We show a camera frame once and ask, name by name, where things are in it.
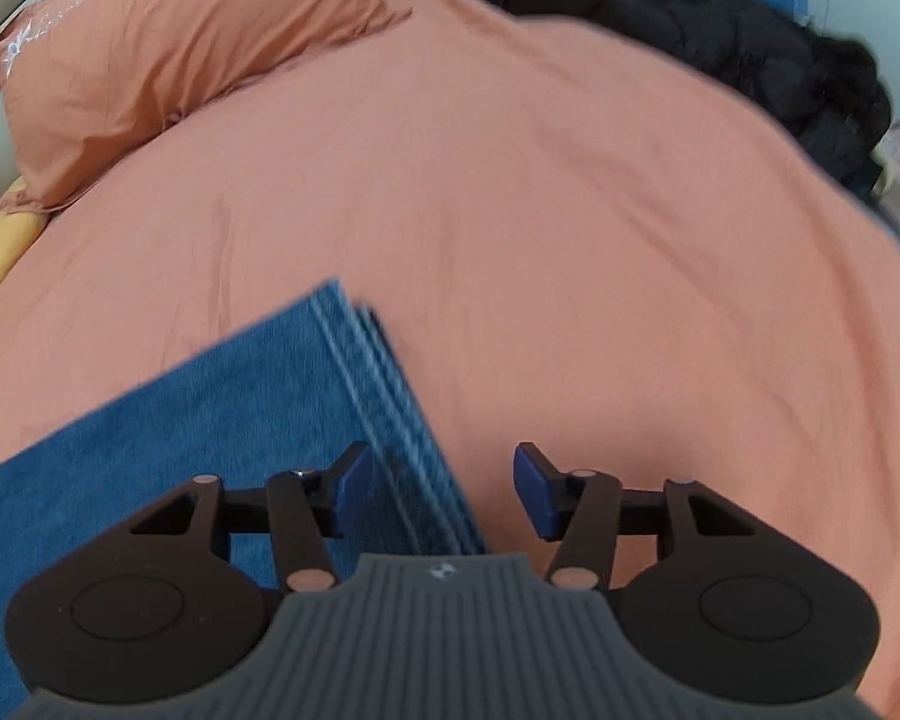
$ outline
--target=wrinkled fabric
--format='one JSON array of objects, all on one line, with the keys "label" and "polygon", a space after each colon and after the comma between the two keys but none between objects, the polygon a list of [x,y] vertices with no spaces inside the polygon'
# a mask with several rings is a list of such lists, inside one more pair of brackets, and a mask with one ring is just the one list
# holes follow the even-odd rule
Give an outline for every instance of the wrinkled fabric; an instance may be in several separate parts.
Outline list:
[{"label": "wrinkled fabric", "polygon": [[130,151],[257,74],[378,31],[382,0],[40,0],[0,32],[0,90],[26,189],[74,202]]},{"label": "wrinkled fabric", "polygon": [[[466,503],[367,307],[330,284],[0,466],[0,720],[26,697],[2,644],[30,577],[198,473],[261,487],[325,469],[354,440],[376,451],[352,533],[328,541],[341,576],[363,552],[480,554]],[[276,586],[267,538],[231,562]]]},{"label": "wrinkled fabric", "polygon": [[[336,274],[496,552],[512,484],[693,478],[850,574],[900,720],[900,250],[755,106],[481,0],[304,57],[120,162],[0,288],[0,463]],[[621,580],[653,560],[623,539]]]},{"label": "wrinkled fabric", "polygon": [[890,98],[863,45],[756,0],[487,1],[515,16],[585,19],[677,58],[758,104],[838,181],[890,127]]}]

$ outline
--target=pillow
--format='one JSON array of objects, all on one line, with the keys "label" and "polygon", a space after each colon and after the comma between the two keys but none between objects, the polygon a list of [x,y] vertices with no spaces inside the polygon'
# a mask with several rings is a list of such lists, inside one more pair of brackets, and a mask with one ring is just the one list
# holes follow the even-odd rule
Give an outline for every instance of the pillow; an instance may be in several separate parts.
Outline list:
[{"label": "pillow", "polygon": [[26,192],[51,211],[241,80],[384,28],[383,0],[43,0],[0,33],[0,89]]},{"label": "pillow", "polygon": [[[16,196],[25,189],[23,178],[18,178],[10,185],[10,189],[4,196]],[[0,206],[0,283],[7,277],[10,269],[17,264],[17,260],[34,245],[34,241],[40,237],[40,233],[46,226],[46,214],[27,211],[7,214],[1,210]]]}]

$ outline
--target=embroidered logo on pillowcase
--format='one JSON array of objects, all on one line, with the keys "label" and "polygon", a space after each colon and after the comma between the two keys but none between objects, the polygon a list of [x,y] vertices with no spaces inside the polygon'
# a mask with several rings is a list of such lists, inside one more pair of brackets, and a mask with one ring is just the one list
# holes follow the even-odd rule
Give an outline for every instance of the embroidered logo on pillowcase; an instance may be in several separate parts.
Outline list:
[{"label": "embroidered logo on pillowcase", "polygon": [[7,41],[7,47],[5,48],[4,55],[2,56],[0,62],[2,66],[2,82],[4,84],[7,83],[7,79],[10,78],[10,71],[13,69],[13,60],[20,55],[20,52],[24,49],[24,46],[38,38],[46,35],[51,28],[58,25],[63,21],[63,17],[66,16],[71,10],[84,4],[88,0],[73,0],[68,6],[63,8],[62,10],[56,11],[56,13],[43,13],[40,15],[40,18],[36,20],[34,23],[34,19],[27,19],[26,23],[21,26],[20,29]]}]

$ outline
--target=orange bed sheet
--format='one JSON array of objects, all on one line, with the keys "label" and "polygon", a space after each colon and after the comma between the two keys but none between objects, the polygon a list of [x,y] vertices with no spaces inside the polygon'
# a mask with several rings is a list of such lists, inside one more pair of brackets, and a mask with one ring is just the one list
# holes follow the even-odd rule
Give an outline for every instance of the orange bed sheet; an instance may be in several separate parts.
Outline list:
[{"label": "orange bed sheet", "polygon": [[493,548],[548,555],[521,440],[700,479],[866,586],[862,694],[900,719],[898,248],[665,57],[393,1],[405,23],[207,106],[50,225],[0,288],[0,461],[338,275]]}]

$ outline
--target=black puffer jacket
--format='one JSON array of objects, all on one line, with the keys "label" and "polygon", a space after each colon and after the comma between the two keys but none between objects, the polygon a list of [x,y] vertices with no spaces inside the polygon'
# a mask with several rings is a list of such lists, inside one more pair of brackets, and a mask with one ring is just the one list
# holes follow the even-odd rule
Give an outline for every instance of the black puffer jacket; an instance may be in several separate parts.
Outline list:
[{"label": "black puffer jacket", "polygon": [[676,57],[764,108],[838,181],[890,126],[874,57],[756,0],[486,0],[516,16],[564,15]]}]

